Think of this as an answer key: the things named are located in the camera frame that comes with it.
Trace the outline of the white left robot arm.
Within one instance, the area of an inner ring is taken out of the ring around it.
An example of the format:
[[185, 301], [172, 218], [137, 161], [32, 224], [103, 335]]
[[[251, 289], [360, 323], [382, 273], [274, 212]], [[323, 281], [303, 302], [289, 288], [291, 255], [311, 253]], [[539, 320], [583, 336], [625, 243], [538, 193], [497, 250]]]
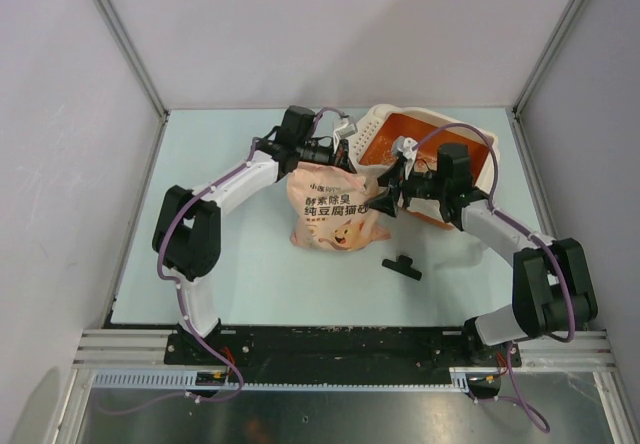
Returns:
[[221, 351], [220, 338], [211, 333], [220, 317], [207, 275], [221, 255], [223, 218], [301, 163], [352, 171], [347, 138], [356, 132], [346, 112], [292, 105], [280, 124], [251, 140], [247, 157], [223, 176], [192, 189], [175, 185], [166, 191], [152, 237], [156, 272], [176, 290], [180, 322], [191, 333], [185, 349], [197, 362], [210, 363]]

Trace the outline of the white and orange litter box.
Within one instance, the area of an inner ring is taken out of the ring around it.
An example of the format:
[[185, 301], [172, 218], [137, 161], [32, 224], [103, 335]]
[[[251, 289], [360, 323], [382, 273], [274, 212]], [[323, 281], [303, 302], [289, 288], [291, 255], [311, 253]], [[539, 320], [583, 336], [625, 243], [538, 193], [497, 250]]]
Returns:
[[412, 200], [398, 214], [406, 211], [443, 228], [461, 229], [463, 208], [486, 202], [495, 193], [498, 137], [490, 131], [428, 109], [389, 104], [372, 107], [357, 129], [349, 138], [351, 159], [359, 173], [376, 182], [397, 159], [405, 159], [396, 157], [389, 166], [362, 164], [363, 154], [377, 136], [405, 136], [418, 142], [416, 160], [410, 161]]

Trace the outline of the black bag clip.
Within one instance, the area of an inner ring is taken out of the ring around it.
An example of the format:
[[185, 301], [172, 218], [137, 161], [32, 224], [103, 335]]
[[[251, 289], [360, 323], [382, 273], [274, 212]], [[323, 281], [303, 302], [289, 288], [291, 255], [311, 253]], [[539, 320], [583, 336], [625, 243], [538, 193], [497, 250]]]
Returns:
[[386, 269], [389, 269], [412, 280], [420, 281], [422, 278], [422, 272], [416, 269], [413, 264], [414, 260], [404, 254], [398, 255], [395, 260], [385, 258], [381, 263], [381, 265]]

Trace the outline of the pink cat litter bag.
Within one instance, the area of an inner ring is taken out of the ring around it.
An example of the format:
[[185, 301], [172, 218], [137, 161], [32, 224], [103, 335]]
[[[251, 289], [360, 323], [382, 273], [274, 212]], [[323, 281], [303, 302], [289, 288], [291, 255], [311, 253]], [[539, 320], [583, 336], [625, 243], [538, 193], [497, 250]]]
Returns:
[[390, 231], [379, 223], [381, 214], [367, 206], [379, 192], [370, 176], [332, 166], [301, 163], [287, 178], [287, 195], [298, 220], [290, 240], [297, 247], [353, 252]]

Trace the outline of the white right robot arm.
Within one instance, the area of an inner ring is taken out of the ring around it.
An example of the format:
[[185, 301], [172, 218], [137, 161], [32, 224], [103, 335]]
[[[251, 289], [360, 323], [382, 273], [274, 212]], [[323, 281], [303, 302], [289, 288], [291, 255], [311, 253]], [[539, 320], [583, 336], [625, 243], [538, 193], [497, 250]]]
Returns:
[[417, 143], [398, 138], [395, 163], [378, 183], [383, 191], [368, 207], [391, 217], [416, 199], [438, 203], [444, 222], [482, 241], [512, 268], [510, 304], [466, 321], [463, 357], [484, 365], [498, 346], [510, 341], [549, 336], [567, 342], [578, 328], [598, 315], [598, 304], [582, 245], [573, 238], [537, 233], [497, 208], [489, 194], [475, 186], [466, 145], [438, 148], [437, 166], [415, 169]]

